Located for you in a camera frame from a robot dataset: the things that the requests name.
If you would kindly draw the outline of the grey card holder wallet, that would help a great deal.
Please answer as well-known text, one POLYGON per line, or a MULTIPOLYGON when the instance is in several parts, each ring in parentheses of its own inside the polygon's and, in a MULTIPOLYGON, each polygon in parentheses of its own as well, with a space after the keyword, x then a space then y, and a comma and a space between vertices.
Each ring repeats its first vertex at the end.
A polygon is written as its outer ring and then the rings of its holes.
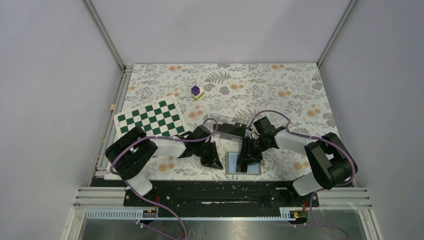
POLYGON ((238 162, 240 154, 238 152, 227 152, 225 155, 225 173, 228 175, 253 175, 262 174, 260 163, 238 162))

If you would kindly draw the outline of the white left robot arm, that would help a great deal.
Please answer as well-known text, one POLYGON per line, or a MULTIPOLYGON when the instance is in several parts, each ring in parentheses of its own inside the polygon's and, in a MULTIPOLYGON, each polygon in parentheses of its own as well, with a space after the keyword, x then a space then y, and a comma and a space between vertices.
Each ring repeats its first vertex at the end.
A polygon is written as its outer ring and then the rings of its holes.
POLYGON ((151 158, 197 156, 202 166, 223 169, 212 136, 212 132, 203 125, 172 137, 148 135, 137 126, 110 145, 105 156, 111 163, 110 172, 136 192, 135 197, 142 205, 148 206, 154 202, 155 192, 142 169, 151 158))

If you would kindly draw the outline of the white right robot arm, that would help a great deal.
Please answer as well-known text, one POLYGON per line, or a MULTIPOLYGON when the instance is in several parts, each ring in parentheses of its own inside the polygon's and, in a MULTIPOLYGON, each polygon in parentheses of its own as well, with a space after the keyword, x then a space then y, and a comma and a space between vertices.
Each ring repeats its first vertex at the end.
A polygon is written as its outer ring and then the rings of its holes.
POLYGON ((270 149, 305 155, 311 171, 295 179, 286 193, 287 201, 293 206, 301 205, 312 192, 330 190, 352 180, 358 171, 341 139, 333 132, 321 137, 297 133, 286 126, 275 127, 267 117, 256 120, 253 126, 258 137, 244 137, 236 170, 246 172, 249 165, 259 164, 263 152, 270 149))

